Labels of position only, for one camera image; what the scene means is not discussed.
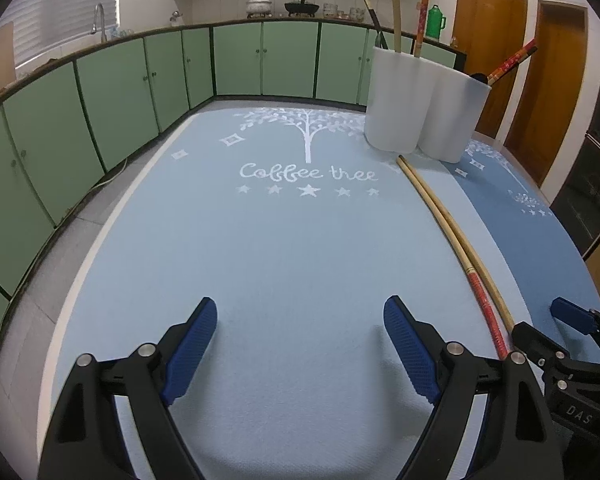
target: black pot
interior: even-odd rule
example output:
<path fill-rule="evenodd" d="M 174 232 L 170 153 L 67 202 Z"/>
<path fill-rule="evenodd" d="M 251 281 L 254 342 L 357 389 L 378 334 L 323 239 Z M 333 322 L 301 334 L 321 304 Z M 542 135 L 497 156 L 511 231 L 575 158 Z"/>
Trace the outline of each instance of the black pot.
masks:
<path fill-rule="evenodd" d="M 308 14 L 309 16 L 315 16 L 315 13 L 320 6 L 316 4 L 306 4 L 305 0 L 300 0 L 300 2 L 291 2 L 289 4 L 285 4 L 285 9 L 291 16 L 292 14 Z"/>

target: white foam roll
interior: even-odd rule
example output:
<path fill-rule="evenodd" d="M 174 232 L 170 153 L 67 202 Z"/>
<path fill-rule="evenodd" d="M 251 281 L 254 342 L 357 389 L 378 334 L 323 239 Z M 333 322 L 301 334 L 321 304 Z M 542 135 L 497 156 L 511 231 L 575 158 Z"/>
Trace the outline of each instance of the white foam roll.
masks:
<path fill-rule="evenodd" d="M 491 87 L 440 67 L 418 145 L 430 157 L 455 164 L 474 134 Z"/>
<path fill-rule="evenodd" d="M 441 65 L 374 47 L 366 140 L 378 150 L 415 150 Z"/>

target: window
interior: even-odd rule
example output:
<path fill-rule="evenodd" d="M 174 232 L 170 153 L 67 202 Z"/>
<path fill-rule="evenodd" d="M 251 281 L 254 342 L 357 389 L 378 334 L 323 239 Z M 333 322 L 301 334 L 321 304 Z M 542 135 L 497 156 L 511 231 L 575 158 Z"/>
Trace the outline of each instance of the window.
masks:
<path fill-rule="evenodd" d="M 0 27 L 13 22 L 16 65 L 71 38 L 89 34 L 93 10 L 99 2 L 104 6 L 105 26 L 114 25 L 116 0 L 13 0 L 0 18 Z"/>

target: green thermos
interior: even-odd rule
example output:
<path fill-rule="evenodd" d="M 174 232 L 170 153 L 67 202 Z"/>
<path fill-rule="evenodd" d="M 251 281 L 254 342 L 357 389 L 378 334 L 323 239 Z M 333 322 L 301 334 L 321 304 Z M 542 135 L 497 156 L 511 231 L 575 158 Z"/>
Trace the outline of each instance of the green thermos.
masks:
<path fill-rule="evenodd" d="M 425 36 L 432 40 L 440 40 L 440 31 L 445 28 L 446 16 L 442 15 L 440 7 L 434 5 L 429 10 L 429 16 L 427 17 L 427 30 Z"/>

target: black oven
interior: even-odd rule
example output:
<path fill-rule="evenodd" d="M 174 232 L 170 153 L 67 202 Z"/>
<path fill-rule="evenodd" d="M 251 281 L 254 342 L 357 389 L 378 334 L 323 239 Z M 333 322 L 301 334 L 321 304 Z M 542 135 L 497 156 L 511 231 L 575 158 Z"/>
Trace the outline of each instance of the black oven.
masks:
<path fill-rule="evenodd" d="M 600 241 L 600 92 L 582 148 L 551 206 L 586 258 Z"/>

